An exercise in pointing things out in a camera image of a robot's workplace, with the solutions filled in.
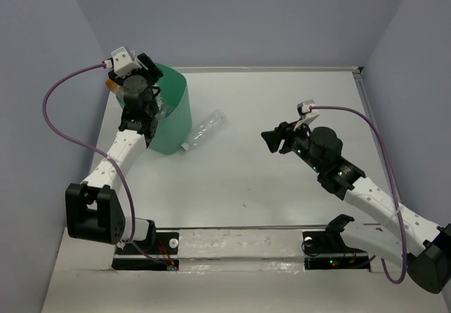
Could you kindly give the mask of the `orange label bottle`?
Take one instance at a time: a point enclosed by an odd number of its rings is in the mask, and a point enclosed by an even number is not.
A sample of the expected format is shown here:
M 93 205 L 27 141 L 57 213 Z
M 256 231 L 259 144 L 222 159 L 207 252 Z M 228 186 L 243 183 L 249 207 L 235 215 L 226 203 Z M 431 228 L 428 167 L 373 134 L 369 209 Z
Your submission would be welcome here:
M 110 92 L 114 94 L 118 94 L 121 91 L 120 85 L 109 78 L 105 80 L 105 86 L 109 89 Z

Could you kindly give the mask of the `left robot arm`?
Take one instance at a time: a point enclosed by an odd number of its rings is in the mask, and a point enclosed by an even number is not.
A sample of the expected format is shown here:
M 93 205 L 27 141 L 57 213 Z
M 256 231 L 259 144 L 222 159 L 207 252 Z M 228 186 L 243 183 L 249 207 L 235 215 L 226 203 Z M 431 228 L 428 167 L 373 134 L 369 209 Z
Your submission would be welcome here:
M 109 79 L 119 86 L 123 110 L 118 132 L 96 168 L 66 189 L 66 220 L 72 238 L 116 245 L 131 242 L 141 253 L 156 244 L 155 224 L 137 219 L 125 177 L 154 139 L 159 113 L 156 101 L 163 72 L 144 53 L 126 47 L 111 53 Z

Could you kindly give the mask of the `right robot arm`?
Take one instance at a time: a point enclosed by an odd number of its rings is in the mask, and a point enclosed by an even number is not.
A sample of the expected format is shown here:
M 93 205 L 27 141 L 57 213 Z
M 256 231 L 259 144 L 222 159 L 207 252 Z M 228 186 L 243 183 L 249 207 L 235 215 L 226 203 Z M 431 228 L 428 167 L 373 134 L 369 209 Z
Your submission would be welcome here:
M 281 123 L 261 133 L 270 152 L 294 153 L 317 174 L 321 187 L 369 215 L 381 230 L 349 222 L 325 232 L 333 251 L 355 246 L 392 264 L 407 265 L 408 276 L 422 289 L 440 293 L 450 280 L 450 227 L 442 227 L 403 205 L 395 205 L 360 168 L 342 157 L 342 141 L 327 127 Z

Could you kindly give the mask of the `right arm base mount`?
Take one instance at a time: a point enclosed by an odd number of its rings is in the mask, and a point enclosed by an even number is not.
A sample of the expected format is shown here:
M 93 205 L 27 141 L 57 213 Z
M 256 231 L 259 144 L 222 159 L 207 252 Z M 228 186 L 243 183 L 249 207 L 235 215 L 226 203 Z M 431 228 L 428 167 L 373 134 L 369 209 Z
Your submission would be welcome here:
M 371 270 L 371 261 L 363 250 L 345 245 L 341 233 L 349 223 L 351 216 L 340 214 L 323 230 L 302 233 L 301 249 L 304 253 L 304 269 L 306 271 L 326 271 L 342 269 Z

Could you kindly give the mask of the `clear ribbed bottle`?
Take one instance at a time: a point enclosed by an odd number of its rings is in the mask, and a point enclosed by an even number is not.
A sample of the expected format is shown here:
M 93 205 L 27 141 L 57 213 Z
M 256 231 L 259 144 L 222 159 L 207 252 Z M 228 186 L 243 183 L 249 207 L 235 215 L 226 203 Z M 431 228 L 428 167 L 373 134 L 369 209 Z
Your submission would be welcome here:
M 196 149 L 210 140 L 226 124 L 226 115 L 217 109 L 209 114 L 201 123 L 196 125 L 181 144 L 183 151 Z
M 157 105 L 159 107 L 159 112 L 157 113 L 156 117 L 159 120 L 168 118 L 173 113 L 173 110 L 175 109 L 174 106 L 167 104 L 162 99 L 159 99 L 157 101 Z

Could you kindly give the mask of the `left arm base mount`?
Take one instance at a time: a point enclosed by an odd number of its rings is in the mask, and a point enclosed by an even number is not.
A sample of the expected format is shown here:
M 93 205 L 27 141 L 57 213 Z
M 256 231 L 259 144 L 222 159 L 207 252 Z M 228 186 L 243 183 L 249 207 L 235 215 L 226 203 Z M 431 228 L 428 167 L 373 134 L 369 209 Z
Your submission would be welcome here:
M 179 242 L 179 230 L 158 229 L 149 221 L 144 240 L 116 247 L 111 267 L 116 271 L 178 271 Z

